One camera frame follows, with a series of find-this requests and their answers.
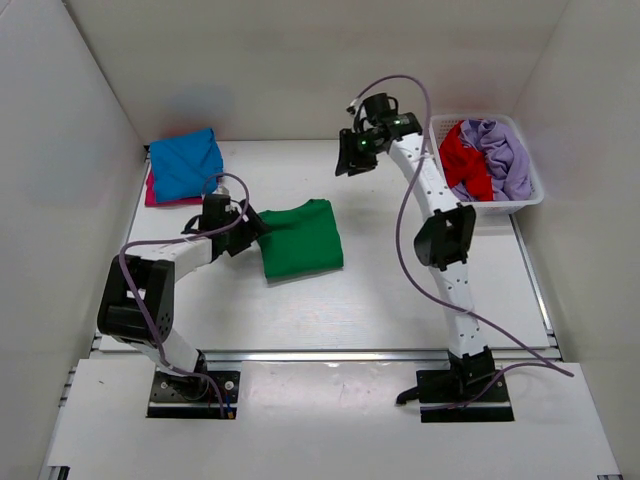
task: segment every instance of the green cloth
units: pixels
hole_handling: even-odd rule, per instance
[[[272,232],[258,238],[267,279],[342,268],[340,235],[331,203],[309,200],[293,210],[260,213]]]

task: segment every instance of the white table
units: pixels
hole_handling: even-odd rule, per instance
[[[515,421],[421,424],[416,365],[245,362],[234,421],[145,418],[153,364],[84,360],[49,465],[68,480],[563,479],[617,474],[580,367],[507,376]]]
[[[176,285],[174,328],[203,350],[446,349],[442,307],[404,278],[393,229],[407,182],[385,156],[370,173],[334,176],[335,141],[222,142],[225,170],[243,178],[257,211],[297,207],[310,198],[331,201],[345,266],[337,272],[268,284],[259,248],[227,255]],[[225,184],[242,198],[231,179]],[[201,207],[145,208],[144,191],[131,240],[172,238]],[[403,228],[404,252],[416,278],[436,292],[413,252],[422,226],[411,201]],[[131,250],[141,253],[144,247]],[[525,343],[549,346],[546,330],[508,217],[479,218],[470,252],[476,311]],[[481,327],[493,348],[513,344]],[[105,337],[103,352],[130,348]]]

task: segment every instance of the white wall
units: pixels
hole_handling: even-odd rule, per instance
[[[0,478],[37,478],[95,331],[142,143],[61,2],[0,13]]]
[[[566,0],[69,0],[145,142],[337,138],[369,82],[412,73],[440,111],[510,112]],[[421,113],[419,92],[388,86]]]
[[[572,0],[515,109],[547,194],[523,232],[625,480],[640,478],[638,45],[637,1]]]

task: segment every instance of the purple cloth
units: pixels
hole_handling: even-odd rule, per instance
[[[494,201],[529,199],[529,155],[513,130],[495,120],[465,120],[460,125],[460,142],[484,153]],[[452,191],[463,201],[474,201],[462,184]]]

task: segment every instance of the folded blue cloth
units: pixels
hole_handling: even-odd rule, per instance
[[[222,172],[222,155],[210,128],[153,142],[150,153],[158,203],[198,197],[205,180]],[[212,180],[207,193],[216,188],[217,182]]]

